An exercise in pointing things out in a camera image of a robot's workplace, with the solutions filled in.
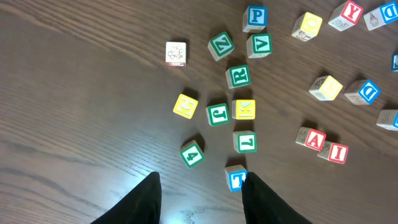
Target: wooden surface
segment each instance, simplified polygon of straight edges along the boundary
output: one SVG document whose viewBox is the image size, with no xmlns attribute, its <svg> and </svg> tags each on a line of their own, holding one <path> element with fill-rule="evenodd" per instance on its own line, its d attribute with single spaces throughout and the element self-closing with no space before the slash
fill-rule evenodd
<svg viewBox="0 0 398 224">
<path fill-rule="evenodd" d="M 357 0 L 365 12 L 384 1 Z M 313 223 L 396 223 L 398 134 L 376 126 L 397 109 L 398 22 L 372 32 L 363 18 L 339 32 L 327 21 L 340 0 L 0 0 L 0 223 L 90 223 L 152 171 L 160 172 L 163 224 L 244 223 L 240 193 L 224 166 L 244 164 Z M 269 9 L 274 52 L 246 60 L 242 14 Z M 305 11 L 323 18 L 309 42 L 290 36 Z M 215 62 L 208 40 L 227 30 L 236 46 Z M 185 68 L 164 63 L 168 40 L 188 42 Z M 247 61 L 249 88 L 228 90 L 225 70 Z M 340 93 L 308 89 L 330 74 L 343 91 L 370 78 L 381 96 L 355 106 Z M 189 120 L 172 113 L 181 92 L 199 105 Z M 256 100 L 254 122 L 210 127 L 205 106 Z M 345 165 L 297 145 L 317 126 L 350 148 Z M 233 130 L 253 129 L 259 151 L 238 155 Z M 178 155 L 205 144 L 192 170 Z"/>
</svg>

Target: yellow block face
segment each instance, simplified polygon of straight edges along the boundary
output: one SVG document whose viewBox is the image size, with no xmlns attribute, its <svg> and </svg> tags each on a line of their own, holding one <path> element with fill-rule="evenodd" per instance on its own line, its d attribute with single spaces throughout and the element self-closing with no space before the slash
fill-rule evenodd
<svg viewBox="0 0 398 224">
<path fill-rule="evenodd" d="M 255 117 L 255 100 L 236 100 L 236 119 L 254 119 Z"/>
<path fill-rule="evenodd" d="M 184 94 L 180 94 L 177 102 L 175 103 L 173 112 L 183 116 L 184 118 L 191 119 L 197 106 L 197 100 L 185 96 Z"/>
<path fill-rule="evenodd" d="M 329 100 L 334 100 L 340 90 L 343 88 L 343 85 L 340 84 L 333 77 L 329 76 L 326 78 L 325 82 L 322 84 L 319 89 Z"/>
<path fill-rule="evenodd" d="M 301 29 L 304 32 L 309 32 L 312 35 L 318 35 L 319 29 L 322 25 L 322 18 L 311 14 L 309 12 L 305 13 L 303 24 L 301 25 Z"/>
</svg>

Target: green block face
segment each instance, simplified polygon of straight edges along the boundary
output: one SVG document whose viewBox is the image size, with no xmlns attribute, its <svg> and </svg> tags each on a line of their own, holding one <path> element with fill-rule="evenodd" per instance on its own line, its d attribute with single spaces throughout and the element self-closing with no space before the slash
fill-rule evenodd
<svg viewBox="0 0 398 224">
<path fill-rule="evenodd" d="M 198 165 L 205 159 L 198 144 L 193 143 L 180 152 L 180 156 L 189 169 Z"/>
<path fill-rule="evenodd" d="M 272 52 L 270 34 L 253 34 L 253 52 L 255 54 L 264 54 Z"/>
<path fill-rule="evenodd" d="M 249 67 L 247 65 L 230 68 L 229 75 L 231 75 L 232 86 L 234 87 L 251 84 Z"/>
<path fill-rule="evenodd" d="M 226 32 L 222 32 L 215 38 L 211 39 L 210 43 L 219 57 L 222 57 L 224 54 L 235 49 L 232 40 Z"/>
<path fill-rule="evenodd" d="M 257 137 L 255 133 L 238 135 L 239 153 L 257 152 Z"/>
<path fill-rule="evenodd" d="M 229 123 L 229 113 L 226 103 L 207 107 L 207 116 L 211 126 Z"/>
</svg>

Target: wooden block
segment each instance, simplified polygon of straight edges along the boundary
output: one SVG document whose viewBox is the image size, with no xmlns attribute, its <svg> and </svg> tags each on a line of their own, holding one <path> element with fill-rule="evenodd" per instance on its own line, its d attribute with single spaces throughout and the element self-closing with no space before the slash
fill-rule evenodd
<svg viewBox="0 0 398 224">
<path fill-rule="evenodd" d="M 253 34 L 246 41 L 248 58 L 262 58 L 272 53 L 270 34 Z"/>
<path fill-rule="evenodd" d="M 326 134 L 312 128 L 301 127 L 297 133 L 296 143 L 316 151 L 321 151 Z"/>
<path fill-rule="evenodd" d="M 206 114 L 210 126 L 229 123 L 228 106 L 226 103 L 206 107 Z"/>
<path fill-rule="evenodd" d="M 306 12 L 294 24 L 292 36 L 302 41 L 308 41 L 318 35 L 321 25 L 321 17 Z"/>
<path fill-rule="evenodd" d="M 173 112 L 183 116 L 184 118 L 191 119 L 197 106 L 197 100 L 190 98 L 189 96 L 185 96 L 184 94 L 180 94 L 175 103 Z"/>
<path fill-rule="evenodd" d="M 166 42 L 166 63 L 170 66 L 186 66 L 187 44 L 184 42 Z"/>
<path fill-rule="evenodd" d="M 251 84 L 249 67 L 247 65 L 240 65 L 229 68 L 225 72 L 228 88 L 237 88 Z"/>
<path fill-rule="evenodd" d="M 398 7 L 395 1 L 384 4 L 363 16 L 368 30 L 374 30 L 398 20 Z"/>
<path fill-rule="evenodd" d="M 342 88 L 342 84 L 332 76 L 327 75 L 317 78 L 309 92 L 320 101 L 331 101 L 336 98 Z"/>
<path fill-rule="evenodd" d="M 243 32 L 259 33 L 268 23 L 268 9 L 264 6 L 249 6 L 243 14 Z"/>
<path fill-rule="evenodd" d="M 226 183 L 232 192 L 242 190 L 242 183 L 248 175 L 247 170 L 242 165 L 225 167 Z"/>
<path fill-rule="evenodd" d="M 257 136 L 252 131 L 234 131 L 234 149 L 238 153 L 257 152 Z"/>
<path fill-rule="evenodd" d="M 348 146 L 342 144 L 325 141 L 322 150 L 318 152 L 318 157 L 326 159 L 330 162 L 344 164 L 347 159 Z"/>
<path fill-rule="evenodd" d="M 392 56 L 392 71 L 398 72 L 398 54 Z"/>
<path fill-rule="evenodd" d="M 181 147 L 180 156 L 189 169 L 198 165 L 205 159 L 205 155 L 203 155 L 202 150 L 195 140 Z"/>
<path fill-rule="evenodd" d="M 355 26 L 362 12 L 363 8 L 361 6 L 351 0 L 346 1 L 333 11 L 329 20 L 329 25 L 338 31 L 344 31 Z"/>
<path fill-rule="evenodd" d="M 398 110 L 382 110 L 376 125 L 387 130 L 398 131 Z"/>
<path fill-rule="evenodd" d="M 232 101 L 232 118 L 254 119 L 256 117 L 255 100 L 234 100 Z"/>
<path fill-rule="evenodd" d="M 355 105 L 370 105 L 381 90 L 371 80 L 360 80 L 351 84 L 344 95 Z"/>
<path fill-rule="evenodd" d="M 235 45 L 229 35 L 226 32 L 222 32 L 209 41 L 207 48 L 214 60 L 218 61 L 229 55 L 235 49 Z"/>
</svg>

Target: cube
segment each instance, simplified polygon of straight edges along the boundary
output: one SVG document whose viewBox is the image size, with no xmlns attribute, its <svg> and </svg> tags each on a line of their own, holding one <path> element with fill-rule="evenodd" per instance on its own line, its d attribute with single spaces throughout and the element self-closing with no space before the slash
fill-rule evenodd
<svg viewBox="0 0 398 224">
<path fill-rule="evenodd" d="M 256 117 L 255 100 L 233 100 L 232 118 L 234 119 L 254 119 Z"/>
<path fill-rule="evenodd" d="M 242 165 L 225 167 L 226 183 L 232 192 L 242 190 L 242 184 L 248 175 L 247 170 Z"/>
<path fill-rule="evenodd" d="M 382 110 L 376 125 L 391 131 L 398 131 L 398 110 Z"/>
<path fill-rule="evenodd" d="M 257 152 L 257 136 L 252 131 L 234 131 L 234 149 L 238 153 Z"/>
<path fill-rule="evenodd" d="M 251 84 L 249 67 L 247 65 L 229 68 L 225 72 L 225 75 L 228 88 L 230 89 Z"/>
<path fill-rule="evenodd" d="M 180 156 L 189 169 L 205 159 L 205 155 L 203 155 L 202 150 L 195 140 L 181 147 Z"/>
<path fill-rule="evenodd" d="M 398 7 L 395 1 L 384 4 L 363 16 L 368 30 L 374 30 L 398 20 Z"/>
<path fill-rule="evenodd" d="M 330 162 L 344 164 L 347 159 L 348 146 L 342 144 L 325 141 L 323 148 L 318 152 L 318 157 L 326 159 Z"/>
<path fill-rule="evenodd" d="M 183 116 L 184 118 L 191 119 L 197 106 L 197 100 L 190 98 L 189 96 L 185 96 L 184 94 L 180 94 L 175 103 L 173 112 Z"/>
<path fill-rule="evenodd" d="M 264 6 L 249 6 L 243 14 L 243 32 L 261 32 L 268 23 L 268 9 Z"/>
<path fill-rule="evenodd" d="M 398 72 L 398 54 L 392 56 L 392 71 Z"/>
<path fill-rule="evenodd" d="M 229 113 L 226 103 L 206 107 L 206 114 L 210 126 L 229 123 Z"/>
<path fill-rule="evenodd" d="M 253 34 L 246 41 L 248 58 L 262 58 L 272 53 L 270 34 Z"/>
<path fill-rule="evenodd" d="M 308 41 L 318 35 L 321 25 L 321 17 L 306 12 L 294 24 L 292 36 L 302 41 Z"/>
<path fill-rule="evenodd" d="M 380 93 L 380 88 L 371 80 L 360 80 L 351 84 L 344 95 L 355 105 L 371 105 Z"/>
<path fill-rule="evenodd" d="M 207 48 L 214 60 L 218 61 L 229 55 L 235 49 L 235 45 L 229 35 L 226 32 L 222 32 L 209 41 Z"/>
<path fill-rule="evenodd" d="M 325 139 L 325 133 L 312 128 L 301 127 L 296 137 L 296 143 L 319 152 L 322 150 Z"/>
<path fill-rule="evenodd" d="M 319 77 L 312 84 L 309 92 L 320 101 L 331 101 L 339 94 L 343 85 L 332 76 Z"/>
<path fill-rule="evenodd" d="M 184 42 L 166 42 L 166 63 L 170 66 L 186 66 L 187 44 Z"/>
<path fill-rule="evenodd" d="M 337 7 L 330 17 L 329 25 L 338 31 L 353 27 L 361 17 L 363 8 L 349 0 Z"/>
</svg>

